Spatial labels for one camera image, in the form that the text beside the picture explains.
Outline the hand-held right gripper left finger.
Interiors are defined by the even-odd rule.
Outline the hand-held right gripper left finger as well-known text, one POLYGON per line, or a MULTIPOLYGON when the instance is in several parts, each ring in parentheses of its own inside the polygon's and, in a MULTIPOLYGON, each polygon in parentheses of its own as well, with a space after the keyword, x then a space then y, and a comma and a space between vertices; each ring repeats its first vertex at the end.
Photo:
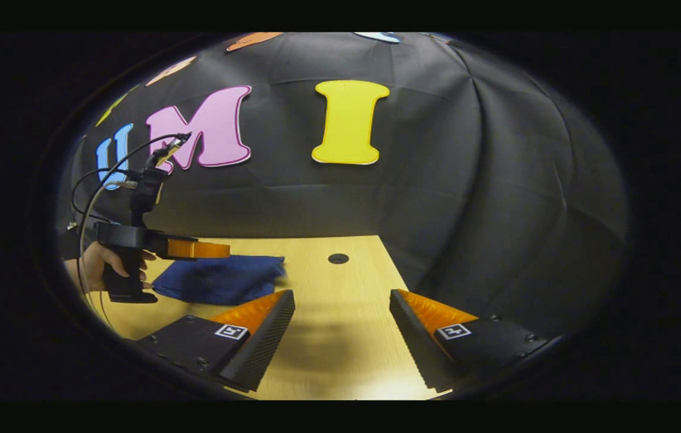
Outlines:
POLYGON ((187 315, 136 342, 196 378, 255 392, 291 323, 293 290, 245 302, 214 317, 187 315))

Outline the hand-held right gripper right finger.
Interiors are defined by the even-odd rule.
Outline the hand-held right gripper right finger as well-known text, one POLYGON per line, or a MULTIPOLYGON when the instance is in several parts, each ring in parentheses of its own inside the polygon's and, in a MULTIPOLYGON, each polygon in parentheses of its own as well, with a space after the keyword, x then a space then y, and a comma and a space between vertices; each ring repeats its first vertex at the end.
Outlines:
POLYGON ((473 315, 408 290, 391 290, 389 309, 421 378, 437 392, 500 391, 564 340, 497 313, 473 315))

